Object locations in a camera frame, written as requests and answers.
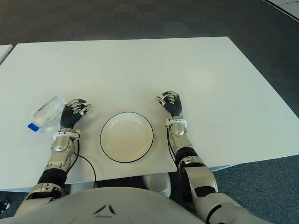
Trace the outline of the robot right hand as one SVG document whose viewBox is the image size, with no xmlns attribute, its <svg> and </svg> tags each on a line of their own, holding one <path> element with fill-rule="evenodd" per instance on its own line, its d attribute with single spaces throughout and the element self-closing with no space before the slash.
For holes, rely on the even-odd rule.
<svg viewBox="0 0 299 224">
<path fill-rule="evenodd" d="M 162 94 L 164 98 L 156 96 L 158 103 L 172 116 L 182 118 L 182 104 L 180 96 L 174 91 L 166 91 Z"/>
</svg>

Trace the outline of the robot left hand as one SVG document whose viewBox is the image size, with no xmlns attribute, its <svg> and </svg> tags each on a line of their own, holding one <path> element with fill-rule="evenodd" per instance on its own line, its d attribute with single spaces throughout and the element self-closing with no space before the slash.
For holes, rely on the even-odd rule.
<svg viewBox="0 0 299 224">
<path fill-rule="evenodd" d="M 73 129 L 75 124 L 87 114 L 92 105 L 83 99 L 74 99 L 68 102 L 61 114 L 60 128 Z"/>
</svg>

